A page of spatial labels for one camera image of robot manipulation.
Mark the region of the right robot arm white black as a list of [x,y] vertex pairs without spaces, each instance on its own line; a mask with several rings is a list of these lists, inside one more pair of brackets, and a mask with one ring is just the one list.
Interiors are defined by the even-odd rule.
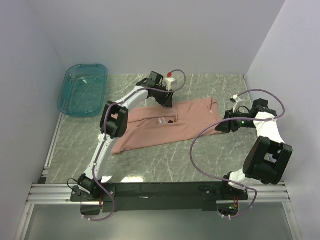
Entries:
[[219,187],[222,198],[230,200],[245,187],[255,184],[277,185],[285,172],[293,153],[292,146],[285,144],[277,125],[277,112],[268,107],[268,101],[257,99],[247,113],[240,112],[242,100],[236,96],[230,99],[234,103],[227,110],[224,119],[233,120],[220,123],[215,130],[222,133],[236,132],[240,128],[252,128],[257,131],[257,140],[247,155],[243,167],[224,176],[231,182],[223,182]]

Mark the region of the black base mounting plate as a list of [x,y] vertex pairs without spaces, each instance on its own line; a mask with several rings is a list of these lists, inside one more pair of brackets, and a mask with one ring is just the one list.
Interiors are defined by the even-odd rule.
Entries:
[[89,194],[79,186],[72,188],[70,200],[81,204],[81,213],[99,212],[202,210],[217,211],[217,203],[248,200],[243,190],[232,190],[227,183],[165,182],[165,183],[103,183],[107,191],[95,189]]

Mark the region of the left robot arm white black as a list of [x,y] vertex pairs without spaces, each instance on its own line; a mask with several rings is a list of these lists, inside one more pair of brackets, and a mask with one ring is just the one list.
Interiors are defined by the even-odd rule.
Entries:
[[172,85],[176,81],[172,78],[172,71],[167,77],[152,71],[149,77],[139,81],[126,96],[117,101],[108,101],[105,105],[101,121],[98,145],[84,174],[77,184],[82,195],[88,201],[96,200],[100,195],[102,179],[101,170],[117,141],[124,136],[128,128],[129,112],[148,98],[154,98],[163,107],[173,106]]

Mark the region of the pink printed t shirt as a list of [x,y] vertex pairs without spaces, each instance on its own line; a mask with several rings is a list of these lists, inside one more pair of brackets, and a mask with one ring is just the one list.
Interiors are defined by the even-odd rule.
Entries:
[[202,130],[222,120],[218,103],[212,97],[134,108],[128,114],[125,134],[112,149],[125,151],[194,139]]

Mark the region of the teal plastic bin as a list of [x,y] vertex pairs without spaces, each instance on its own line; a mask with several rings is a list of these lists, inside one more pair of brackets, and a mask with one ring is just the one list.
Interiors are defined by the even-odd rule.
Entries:
[[69,68],[60,89],[57,108],[68,116],[92,117],[102,110],[108,69],[102,64],[77,64]]

